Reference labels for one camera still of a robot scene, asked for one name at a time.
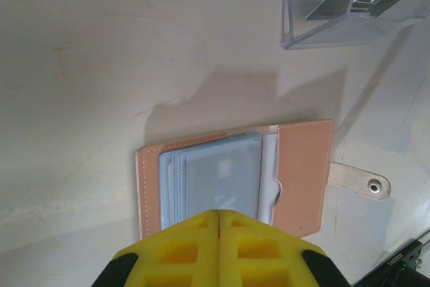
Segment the clear acrylic box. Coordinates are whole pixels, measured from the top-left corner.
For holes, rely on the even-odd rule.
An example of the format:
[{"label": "clear acrylic box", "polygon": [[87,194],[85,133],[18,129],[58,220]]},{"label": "clear acrylic box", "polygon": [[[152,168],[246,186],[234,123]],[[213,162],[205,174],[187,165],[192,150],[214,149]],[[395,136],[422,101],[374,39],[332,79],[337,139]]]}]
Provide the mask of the clear acrylic box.
[{"label": "clear acrylic box", "polygon": [[283,1],[285,49],[364,44],[425,19],[430,10],[430,0]]}]

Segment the plastic display case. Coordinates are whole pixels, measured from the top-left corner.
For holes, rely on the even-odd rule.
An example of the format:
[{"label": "plastic display case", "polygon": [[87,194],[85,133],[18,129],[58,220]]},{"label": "plastic display case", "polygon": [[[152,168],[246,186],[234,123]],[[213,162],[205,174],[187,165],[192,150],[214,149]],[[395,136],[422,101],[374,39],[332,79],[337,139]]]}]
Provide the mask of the plastic display case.
[{"label": "plastic display case", "polygon": [[285,49],[359,45],[425,19],[430,0],[284,0]]}]

